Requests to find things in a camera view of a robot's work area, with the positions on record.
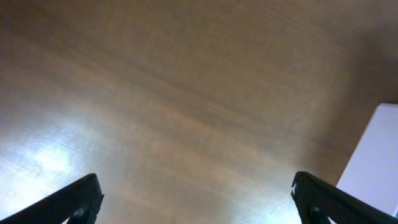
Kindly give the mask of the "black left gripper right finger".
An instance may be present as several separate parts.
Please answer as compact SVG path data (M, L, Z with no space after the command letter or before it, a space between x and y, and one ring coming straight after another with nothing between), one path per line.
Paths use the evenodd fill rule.
M397 224L388 215L318 177L298 171L291 196L303 224Z

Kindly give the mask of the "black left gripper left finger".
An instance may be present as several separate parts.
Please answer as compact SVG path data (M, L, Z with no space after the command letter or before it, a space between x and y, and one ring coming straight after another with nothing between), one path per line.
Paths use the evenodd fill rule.
M1 223L94 224L103 197L98 177L91 173L1 220Z

